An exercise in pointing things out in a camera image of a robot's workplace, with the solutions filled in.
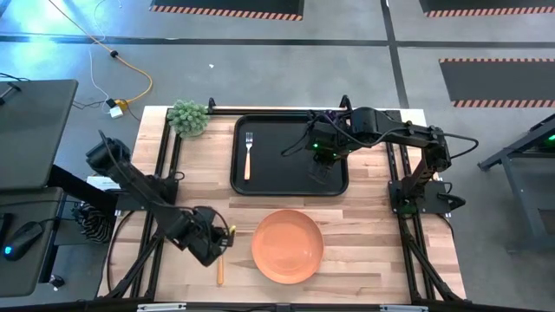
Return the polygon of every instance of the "wooden fork handle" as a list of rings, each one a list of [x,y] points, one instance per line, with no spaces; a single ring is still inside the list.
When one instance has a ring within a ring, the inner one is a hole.
[[[224,256],[218,258],[218,286],[224,284]]]
[[[251,179],[251,151],[246,153],[245,161],[245,180]]]

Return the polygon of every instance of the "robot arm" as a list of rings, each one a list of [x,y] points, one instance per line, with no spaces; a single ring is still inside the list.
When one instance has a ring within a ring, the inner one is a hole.
[[[177,185],[177,180],[145,176],[130,163],[129,149],[121,141],[107,139],[103,133],[101,137],[102,142],[87,153],[88,164],[100,175],[110,177],[145,210],[152,212],[159,229],[170,242],[180,250],[188,248],[205,266],[222,254],[222,247],[231,247],[233,239],[229,229],[212,225],[214,209],[168,204],[164,194],[172,185]]]
[[[314,151],[313,178],[325,181],[333,164],[362,147],[390,142],[421,148],[421,162],[410,176],[402,180],[400,196],[416,199],[423,196],[426,183],[436,172],[451,166],[451,157],[443,131],[392,120],[384,112],[360,107],[343,114],[325,112],[314,117],[308,126],[305,148]]]

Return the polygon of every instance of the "artificial plant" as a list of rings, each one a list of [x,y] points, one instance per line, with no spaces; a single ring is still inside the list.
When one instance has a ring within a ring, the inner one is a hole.
[[[181,137],[200,135],[208,124],[208,107],[194,101],[177,100],[167,113],[169,124]]]

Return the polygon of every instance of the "orange plate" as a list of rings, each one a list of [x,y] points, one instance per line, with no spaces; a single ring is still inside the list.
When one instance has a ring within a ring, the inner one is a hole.
[[[320,267],[323,237],[317,224],[299,211],[282,210],[267,216],[252,237],[252,257],[274,282],[300,283]]]

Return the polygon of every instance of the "cable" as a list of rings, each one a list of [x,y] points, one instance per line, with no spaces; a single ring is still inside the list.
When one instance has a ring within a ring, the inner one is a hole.
[[[80,204],[82,202],[75,201],[75,200],[29,200],[29,201],[22,201],[22,202],[15,202],[15,203],[8,203],[8,204],[0,204],[0,207],[9,207],[14,205],[29,205],[29,204],[39,204],[39,203],[77,203]]]
[[[118,164],[117,161],[115,161],[115,157],[112,154],[112,151],[110,150],[110,146],[108,145],[108,139],[106,139],[106,135],[104,135],[104,133],[101,130],[98,130],[98,133],[101,134],[101,138],[102,138],[102,143],[104,143],[104,146],[106,147],[106,150],[108,152],[108,157],[110,158],[110,160],[112,160],[112,163],[114,164],[115,168],[120,172],[121,176],[125,177],[125,179],[127,180],[127,182],[132,185],[133,182],[131,182],[131,179],[123,172],[123,170],[121,170],[120,165]],[[143,193],[140,189],[137,188],[137,192],[140,193],[140,195],[144,198],[144,199],[148,199],[148,196],[145,195],[145,193]]]
[[[451,156],[451,159],[456,159],[457,157],[460,157],[462,155],[466,155],[466,154],[472,152],[473,150],[475,150],[476,147],[478,147],[478,145],[479,145],[479,141],[477,139],[474,139],[474,138],[469,138],[469,137],[466,137],[466,136],[462,136],[462,135],[458,135],[458,134],[452,134],[452,133],[444,133],[443,135],[447,136],[447,137],[452,137],[452,138],[456,138],[456,139],[468,140],[468,141],[474,142],[474,146],[468,148],[466,151],[464,151],[462,153],[458,153],[454,156]]]
[[[2,76],[3,78],[11,78],[11,79],[14,79],[14,80],[17,80],[17,81],[30,81],[30,80],[27,79],[27,78],[15,77],[15,76],[8,75],[8,74],[5,74],[5,73],[0,73],[0,76]]]
[[[436,180],[436,179],[434,179],[434,182],[442,183],[444,185],[449,185],[449,189],[447,190],[446,194],[449,194],[453,190],[453,183],[451,183],[451,182],[444,182],[444,181],[439,181],[439,180]]]
[[[60,220],[75,221],[75,219],[72,219],[72,218],[48,218],[48,219],[44,219],[44,220],[39,221],[38,224],[44,225],[48,221],[60,221]]]
[[[458,154],[455,154],[455,155],[451,156],[451,159],[456,159],[457,157],[460,157],[462,155],[466,155],[466,154],[472,152],[473,150],[475,150],[476,147],[478,147],[478,145],[479,145],[479,141],[477,139],[466,137],[466,136],[463,136],[463,135],[452,134],[452,133],[441,133],[441,132],[437,133],[437,132],[433,132],[433,131],[428,132],[428,131],[422,131],[422,130],[415,130],[415,131],[418,132],[418,133],[437,134],[437,135],[443,135],[443,136],[447,136],[447,137],[451,137],[451,138],[456,138],[456,139],[461,139],[461,140],[467,140],[467,141],[474,142],[474,146],[468,148],[466,151],[464,151],[462,153],[458,153]]]
[[[135,114],[133,114],[133,112],[131,111],[131,107],[129,105],[127,105],[127,110],[133,116],[133,118],[135,118],[138,122],[140,122],[140,119],[137,118],[137,116],[135,116]]]
[[[454,239],[454,230],[453,230],[453,226],[451,225],[451,223],[449,222],[449,220],[447,220],[447,218],[445,218],[444,215],[440,214],[440,213],[436,213],[436,215],[440,218],[443,219],[443,221],[445,221],[445,223],[447,224],[447,226],[449,226],[449,229],[451,230],[451,236]]]
[[[118,237],[120,233],[121,227],[127,222],[129,217],[133,215],[134,211],[130,211],[123,219],[120,221],[118,226],[115,228],[114,235],[112,236],[112,240],[110,241],[110,246],[108,247],[108,255],[106,260],[106,281],[108,285],[108,292],[112,291],[112,271],[110,269],[110,263],[112,262],[112,250],[114,249],[115,239]]]
[[[62,13],[62,15],[64,15],[70,22],[72,22],[80,31],[83,32],[83,34],[87,35],[94,43],[100,45],[101,47],[103,47],[106,51],[108,51],[108,53],[110,54],[110,56],[112,56],[113,58],[116,58],[118,61],[122,62],[124,65],[126,65],[127,67],[133,69],[134,71],[141,73],[142,75],[146,76],[146,78],[148,79],[148,88],[143,91],[141,94],[135,96],[133,99],[130,100],[126,100],[127,103],[131,104],[131,102],[137,101],[139,100],[141,97],[143,97],[145,94],[147,94],[153,87],[153,78],[147,74],[144,70],[136,68],[135,66],[129,64],[128,62],[126,62],[122,57],[120,57],[118,55],[118,52],[116,50],[112,50],[110,47],[108,47],[107,45],[105,45],[104,43],[102,43],[101,41],[97,40],[96,38],[94,38],[93,36],[91,36],[83,27],[79,26],[78,23],[76,23],[73,19],[71,19],[71,17],[69,17],[67,14],[65,14],[57,5],[55,5],[52,0],[49,0],[50,4],[54,5],[54,7],[60,12]]]
[[[103,102],[104,101],[95,101],[95,102],[91,102],[89,104],[84,104],[84,103],[81,103],[79,101],[73,101],[71,106],[83,110],[85,108],[98,108],[98,107],[100,107],[101,103],[103,103]]]
[[[259,310],[272,312],[272,311],[275,311],[276,308],[271,305],[264,305],[264,306],[258,306],[258,307],[245,309],[245,310],[222,309],[222,311],[225,311],[225,312],[252,312],[252,311],[259,311]]]
[[[299,151],[301,151],[301,150],[303,149],[302,146],[299,147],[298,149],[294,150],[293,152],[287,153],[287,152],[289,152],[293,147],[297,146],[297,144],[299,144],[301,141],[303,141],[304,138],[306,138],[306,135],[309,133],[309,129],[310,129],[310,126],[307,125],[306,128],[304,129],[304,134],[303,134],[303,136],[301,137],[301,139],[299,139],[297,142],[293,143],[293,145],[291,145],[291,146],[285,148],[283,151],[281,151],[281,156],[282,156],[282,157],[289,157],[289,156],[291,156],[292,154],[295,154],[295,153],[298,153]]]

